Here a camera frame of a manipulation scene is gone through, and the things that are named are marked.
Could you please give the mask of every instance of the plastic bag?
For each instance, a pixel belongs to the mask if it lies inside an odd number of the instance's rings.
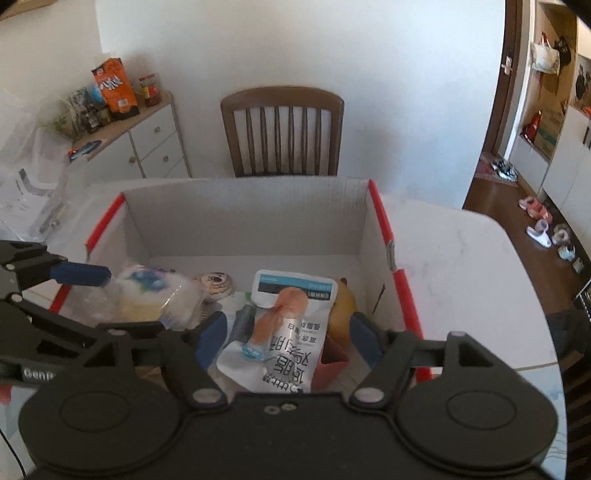
[[[23,159],[23,166],[0,186],[3,238],[43,242],[64,221],[71,146],[70,139],[54,131],[35,131],[28,161]]]
[[[37,126],[39,108],[0,89],[0,184],[13,174]]]
[[[550,46],[546,34],[542,34],[541,43],[531,43],[531,67],[538,72],[560,74],[560,52]]]
[[[75,310],[82,323],[161,322],[167,329],[194,327],[204,291],[183,275],[133,264],[104,287],[76,287]]]

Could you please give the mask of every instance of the white cabinet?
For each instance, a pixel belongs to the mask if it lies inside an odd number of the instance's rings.
[[[98,132],[81,139],[75,148],[101,140],[103,144],[87,155],[86,181],[163,179],[179,165],[185,164],[183,146],[174,120],[173,99],[163,92],[162,102],[146,108],[139,103],[139,115],[112,122]],[[176,177],[190,177],[177,171]]]
[[[580,18],[577,23],[577,53],[591,59],[591,30]]]
[[[153,149],[170,137],[175,131],[173,108],[168,105],[133,127],[131,138],[139,158],[145,158]]]
[[[142,178],[138,159],[128,133],[121,135],[89,160],[86,165],[85,178],[88,183]]]
[[[522,137],[517,137],[509,161],[519,174],[537,192],[548,171],[548,160]]]
[[[171,171],[166,175],[168,179],[187,179],[189,174],[187,173],[187,166],[184,164],[184,160],[180,160]]]
[[[569,106],[554,158],[543,184],[545,192],[559,209],[562,208],[573,186],[583,156],[589,153],[587,146],[590,141],[589,119],[576,108]]]
[[[183,149],[177,134],[166,141],[142,160],[142,168],[147,179],[163,179],[166,174],[183,158]]]
[[[577,176],[560,211],[573,232],[583,241],[591,222],[591,154],[583,157]]]

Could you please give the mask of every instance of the white wall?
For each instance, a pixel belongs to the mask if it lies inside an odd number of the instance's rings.
[[[339,174],[461,207],[488,126],[504,0],[97,0],[104,51],[175,97],[197,176],[230,176],[220,100],[261,85],[345,99]]]
[[[59,0],[0,22],[0,89],[35,102],[92,82],[94,0]]]

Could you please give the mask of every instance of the white table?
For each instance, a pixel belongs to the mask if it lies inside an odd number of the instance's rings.
[[[66,228],[53,238],[51,251],[85,261],[85,240],[121,190],[171,181],[94,186],[80,208],[84,213],[73,219],[76,229]],[[396,263],[406,270],[425,338],[445,340],[452,330],[467,332],[554,403],[560,427],[544,467],[563,480],[566,409],[556,353],[540,302],[505,231],[472,212],[391,196],[382,200],[394,231]],[[47,282],[28,295],[47,306],[58,287]],[[4,450],[0,445],[0,465],[9,458]],[[14,467],[10,471],[16,474]]]

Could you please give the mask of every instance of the cardboard box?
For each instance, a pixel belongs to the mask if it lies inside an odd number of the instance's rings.
[[[564,115],[554,110],[542,111],[542,120],[535,136],[534,145],[549,159],[554,155],[558,137],[564,124]]]
[[[231,275],[238,291],[250,291],[262,268],[345,277],[358,309],[379,327],[409,327],[422,335],[405,272],[393,273],[388,261],[393,238],[372,181],[195,180],[122,192],[87,250],[89,263],[105,265],[113,275],[129,260],[188,277],[221,271]],[[72,292],[63,287],[52,310],[82,320],[76,287]],[[353,346],[347,354],[349,366],[331,389],[350,393],[369,369]],[[232,388],[220,373],[209,373],[224,390]],[[423,369],[417,378],[428,375]]]

